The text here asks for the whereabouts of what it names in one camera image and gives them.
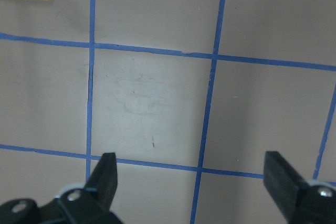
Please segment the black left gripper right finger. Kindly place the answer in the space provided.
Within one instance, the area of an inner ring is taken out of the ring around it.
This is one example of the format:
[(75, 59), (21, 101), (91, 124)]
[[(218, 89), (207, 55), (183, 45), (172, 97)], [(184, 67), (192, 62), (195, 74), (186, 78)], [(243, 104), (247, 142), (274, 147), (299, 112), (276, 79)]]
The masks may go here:
[(304, 179), (279, 152), (265, 153), (263, 183), (287, 223), (335, 223), (335, 188)]

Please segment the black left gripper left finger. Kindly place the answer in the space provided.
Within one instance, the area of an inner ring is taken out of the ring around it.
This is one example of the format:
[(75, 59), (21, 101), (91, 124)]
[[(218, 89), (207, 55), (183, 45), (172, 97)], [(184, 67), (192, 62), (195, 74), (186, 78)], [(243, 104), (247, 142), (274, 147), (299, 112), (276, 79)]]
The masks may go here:
[(118, 186), (115, 153), (104, 153), (82, 188), (39, 207), (30, 198), (1, 204), (1, 223), (121, 223), (110, 211)]

